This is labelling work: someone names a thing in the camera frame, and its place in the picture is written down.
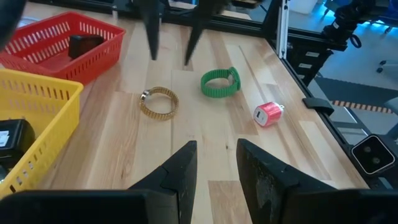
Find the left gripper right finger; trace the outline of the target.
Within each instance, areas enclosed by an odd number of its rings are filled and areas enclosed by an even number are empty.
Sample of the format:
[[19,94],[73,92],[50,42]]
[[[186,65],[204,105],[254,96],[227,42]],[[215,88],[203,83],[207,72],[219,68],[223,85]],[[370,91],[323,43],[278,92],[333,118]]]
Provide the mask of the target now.
[[239,180],[253,224],[342,224],[332,186],[238,139]]

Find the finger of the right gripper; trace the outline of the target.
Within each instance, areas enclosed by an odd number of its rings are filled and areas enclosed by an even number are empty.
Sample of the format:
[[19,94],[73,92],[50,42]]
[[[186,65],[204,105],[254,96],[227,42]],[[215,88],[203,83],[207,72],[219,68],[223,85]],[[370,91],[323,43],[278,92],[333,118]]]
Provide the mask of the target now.
[[189,64],[195,47],[203,32],[203,27],[214,14],[221,14],[225,7],[229,4],[229,0],[199,0],[196,8],[193,10],[192,30],[188,40],[185,52],[185,66]]
[[144,22],[152,60],[157,60],[159,49],[160,1],[137,0]]

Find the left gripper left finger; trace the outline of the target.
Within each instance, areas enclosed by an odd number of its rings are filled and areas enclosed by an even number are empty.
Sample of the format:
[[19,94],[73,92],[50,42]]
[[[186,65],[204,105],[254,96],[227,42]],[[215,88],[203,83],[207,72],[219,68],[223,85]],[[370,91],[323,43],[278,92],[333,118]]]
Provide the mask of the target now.
[[197,142],[189,141],[130,187],[138,194],[134,224],[191,224],[197,186]]

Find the gold wristwatch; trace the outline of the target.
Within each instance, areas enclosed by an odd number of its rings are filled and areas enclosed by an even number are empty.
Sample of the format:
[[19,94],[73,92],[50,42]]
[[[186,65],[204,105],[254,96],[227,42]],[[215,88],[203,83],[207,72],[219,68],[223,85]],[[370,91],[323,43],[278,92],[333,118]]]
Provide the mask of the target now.
[[[173,106],[174,106],[171,109],[171,111],[168,113],[158,113],[158,112],[150,110],[146,106],[146,99],[148,96],[151,96],[153,94],[162,94],[162,95],[168,96],[171,99]],[[172,90],[169,90],[168,88],[165,88],[162,86],[155,86],[151,89],[144,90],[142,92],[142,94],[140,96],[140,100],[139,100],[139,106],[140,106],[141,111],[149,118],[155,119],[158,121],[167,121],[167,120],[172,119],[177,114],[179,104],[180,104],[180,102],[179,102],[178,96]]]

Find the pink USB charger cube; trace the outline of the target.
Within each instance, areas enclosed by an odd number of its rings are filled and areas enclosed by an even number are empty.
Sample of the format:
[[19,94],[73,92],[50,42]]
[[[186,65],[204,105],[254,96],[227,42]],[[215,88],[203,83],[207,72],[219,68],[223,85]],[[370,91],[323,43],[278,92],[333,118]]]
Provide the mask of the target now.
[[261,127],[267,127],[277,123],[283,115],[284,106],[271,101],[257,106],[253,113],[253,119]]

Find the black rectangular device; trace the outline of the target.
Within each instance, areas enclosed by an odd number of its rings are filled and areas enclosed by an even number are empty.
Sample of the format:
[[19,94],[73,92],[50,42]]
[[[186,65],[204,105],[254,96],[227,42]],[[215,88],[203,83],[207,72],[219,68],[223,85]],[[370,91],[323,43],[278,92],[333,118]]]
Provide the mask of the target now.
[[71,59],[76,59],[93,48],[101,45],[103,42],[104,38],[100,35],[71,35],[69,39],[68,56]]

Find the green wristwatch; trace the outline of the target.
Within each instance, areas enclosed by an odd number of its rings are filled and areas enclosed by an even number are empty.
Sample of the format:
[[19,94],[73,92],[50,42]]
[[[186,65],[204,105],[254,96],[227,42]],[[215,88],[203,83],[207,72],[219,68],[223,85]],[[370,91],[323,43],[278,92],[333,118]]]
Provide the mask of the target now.
[[[206,84],[211,80],[224,78],[227,79],[229,85],[223,88],[213,88]],[[229,69],[216,69],[206,72],[201,77],[200,83],[201,92],[210,98],[226,98],[233,96],[241,89],[241,79],[238,71],[234,67]]]

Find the black charger cube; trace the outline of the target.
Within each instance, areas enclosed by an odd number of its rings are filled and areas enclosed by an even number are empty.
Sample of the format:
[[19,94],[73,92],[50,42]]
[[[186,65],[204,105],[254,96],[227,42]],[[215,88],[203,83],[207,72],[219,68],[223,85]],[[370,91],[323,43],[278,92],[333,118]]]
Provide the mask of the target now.
[[0,166],[12,169],[34,141],[34,129],[25,119],[0,120]]

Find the office chair base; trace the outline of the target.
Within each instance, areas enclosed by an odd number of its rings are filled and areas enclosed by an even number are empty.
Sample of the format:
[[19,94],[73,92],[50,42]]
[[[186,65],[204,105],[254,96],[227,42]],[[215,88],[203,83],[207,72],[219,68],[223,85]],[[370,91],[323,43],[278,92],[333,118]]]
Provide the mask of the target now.
[[398,60],[382,60],[376,69],[377,73],[398,73]]

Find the red plastic basket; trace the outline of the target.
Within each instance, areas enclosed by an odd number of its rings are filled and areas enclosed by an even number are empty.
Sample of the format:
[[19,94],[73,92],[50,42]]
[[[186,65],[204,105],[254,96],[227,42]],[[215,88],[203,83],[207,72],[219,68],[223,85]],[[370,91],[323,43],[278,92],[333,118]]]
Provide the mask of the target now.
[[[100,35],[104,42],[72,59],[71,35]],[[64,12],[18,28],[0,52],[5,68],[80,82],[84,85],[119,60],[125,30],[75,12]]]

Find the yellow plastic basket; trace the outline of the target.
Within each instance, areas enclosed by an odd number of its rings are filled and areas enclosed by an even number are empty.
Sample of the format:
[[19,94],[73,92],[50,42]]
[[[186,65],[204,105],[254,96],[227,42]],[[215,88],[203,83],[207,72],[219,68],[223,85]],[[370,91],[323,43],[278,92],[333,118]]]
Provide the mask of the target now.
[[0,198],[36,188],[78,126],[83,85],[0,69],[0,121],[24,119],[35,141],[0,183]]

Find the black machine beside table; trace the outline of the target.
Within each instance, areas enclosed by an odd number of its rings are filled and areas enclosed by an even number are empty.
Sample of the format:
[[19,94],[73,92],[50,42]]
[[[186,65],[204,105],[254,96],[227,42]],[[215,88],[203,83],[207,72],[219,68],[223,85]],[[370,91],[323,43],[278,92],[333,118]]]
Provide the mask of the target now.
[[331,50],[344,51],[348,45],[359,49],[360,38],[354,33],[358,26],[368,23],[384,28],[387,35],[398,30],[398,0],[329,0],[344,1],[334,9],[334,20],[322,30],[326,40],[325,47]]

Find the silver aluminium post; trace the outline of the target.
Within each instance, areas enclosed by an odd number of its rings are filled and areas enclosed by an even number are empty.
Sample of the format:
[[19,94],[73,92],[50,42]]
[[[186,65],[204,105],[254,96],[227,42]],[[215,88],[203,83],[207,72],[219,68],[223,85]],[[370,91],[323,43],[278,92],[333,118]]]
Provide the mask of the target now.
[[278,57],[287,58],[287,38],[289,29],[290,0],[282,0],[279,7],[276,49]]

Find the black frame clip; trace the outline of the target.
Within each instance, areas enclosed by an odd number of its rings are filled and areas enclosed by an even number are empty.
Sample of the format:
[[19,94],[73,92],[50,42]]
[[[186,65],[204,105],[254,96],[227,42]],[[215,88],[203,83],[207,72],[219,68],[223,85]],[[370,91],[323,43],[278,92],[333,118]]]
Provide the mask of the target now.
[[329,101],[321,98],[303,98],[302,101],[308,109],[315,110],[317,113],[325,113],[330,116],[335,111]]

